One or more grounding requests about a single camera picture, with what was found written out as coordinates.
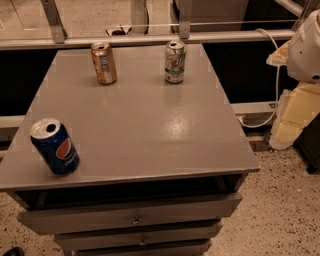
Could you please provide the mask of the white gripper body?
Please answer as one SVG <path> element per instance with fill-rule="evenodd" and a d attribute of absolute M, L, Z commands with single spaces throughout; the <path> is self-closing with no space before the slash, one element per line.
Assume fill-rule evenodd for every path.
<path fill-rule="evenodd" d="M 288 46 L 287 71 L 299 82 L 320 82 L 320 10 L 297 29 Z"/>

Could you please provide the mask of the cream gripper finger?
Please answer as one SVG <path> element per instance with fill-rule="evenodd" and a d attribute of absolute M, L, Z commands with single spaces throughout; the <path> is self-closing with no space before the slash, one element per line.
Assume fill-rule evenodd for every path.
<path fill-rule="evenodd" d="M 280 96 L 269 145 L 276 150 L 290 147 L 320 113 L 320 85 L 300 82 Z"/>
<path fill-rule="evenodd" d="M 272 54 L 270 54 L 266 60 L 266 63 L 271 66 L 286 66 L 288 58 L 289 41 L 285 42 Z"/>

